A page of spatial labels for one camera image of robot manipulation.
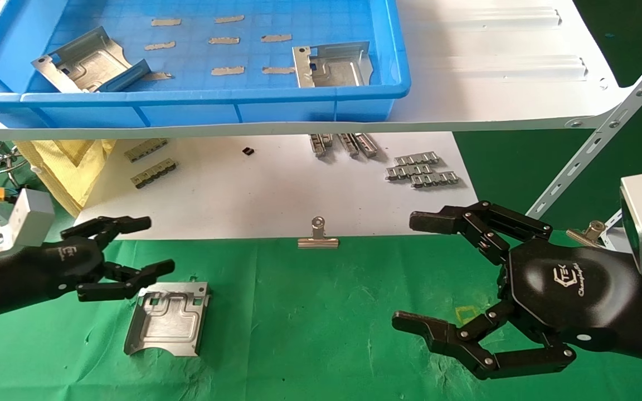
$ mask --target blue plastic tray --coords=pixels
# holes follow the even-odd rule
[[[242,21],[215,23],[243,14]],[[151,26],[181,18],[178,26]],[[31,61],[97,26],[125,58],[148,61],[165,81],[138,81],[124,92],[61,94]],[[293,40],[262,43],[261,36]],[[236,45],[211,37],[238,36]],[[145,51],[153,43],[174,48]],[[293,66],[293,46],[370,41],[368,86],[300,89],[295,74],[262,67]],[[224,66],[240,75],[212,76]],[[260,121],[384,121],[410,90],[395,0],[2,0],[0,122],[11,128],[134,128]]]

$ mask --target robotic hand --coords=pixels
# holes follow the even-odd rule
[[[631,253],[555,246],[550,226],[489,202],[413,212],[410,228],[462,234],[501,266],[500,301],[462,327],[395,312],[393,327],[421,335],[430,352],[456,358],[479,379],[561,371],[576,358],[567,343],[642,358],[642,276]],[[510,249],[493,230],[522,244]],[[496,354],[482,348],[479,342],[506,322],[543,348]]]
[[[141,270],[105,261],[117,234],[150,228],[150,218],[99,217],[42,243],[53,219],[48,194],[23,190],[7,226],[0,227],[0,314],[76,291],[81,301],[132,299],[142,287],[172,272],[175,262]],[[102,278],[114,282],[99,282]]]

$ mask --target green tablecloth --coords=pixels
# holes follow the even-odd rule
[[[394,330],[395,310],[457,322],[496,301],[497,267],[459,236],[342,238],[336,251],[120,241],[106,253],[135,267],[174,257],[167,280],[209,282],[201,357],[127,356],[133,300],[68,294],[0,316],[0,399],[642,399],[641,360],[578,350],[563,373],[479,381]],[[486,341],[535,346],[510,325]]]

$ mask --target metal bracket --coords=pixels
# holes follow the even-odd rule
[[[616,224],[621,221],[622,217],[624,214],[622,213],[622,210],[616,210],[616,213],[614,213],[611,218],[609,218],[608,221],[606,221],[606,228],[604,231],[601,233],[601,240],[604,242],[604,246],[606,246],[607,249],[610,249],[612,251],[617,251],[618,248],[616,247],[615,244],[612,243],[611,241],[611,236],[609,236],[609,232],[611,231],[612,228],[616,226]]]
[[[176,357],[199,356],[209,301],[206,282],[158,282],[141,289],[123,352],[161,348]]]
[[[578,152],[561,169],[551,184],[543,191],[537,201],[527,211],[527,216],[540,218],[553,205],[573,180],[604,149],[619,130],[634,116],[642,106],[642,76],[632,86],[631,93],[609,115],[608,119],[594,130]]]
[[[150,72],[145,60],[128,63],[102,26],[31,64],[64,94],[120,91]]]
[[[373,73],[369,46],[362,41],[293,47],[299,88],[368,85]]]
[[[326,221],[321,216],[316,216],[311,220],[312,236],[311,238],[299,238],[298,246],[301,249],[321,248],[336,249],[338,248],[338,238],[326,238],[324,226]]]

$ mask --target stamped metal plate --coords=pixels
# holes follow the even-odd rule
[[[368,85],[373,73],[369,46],[362,41],[292,48],[299,87]]]
[[[176,357],[199,356],[210,289],[206,282],[158,282],[140,290],[123,351],[161,348]]]
[[[102,26],[31,64],[64,94],[120,91],[150,72],[145,60],[130,65]]]

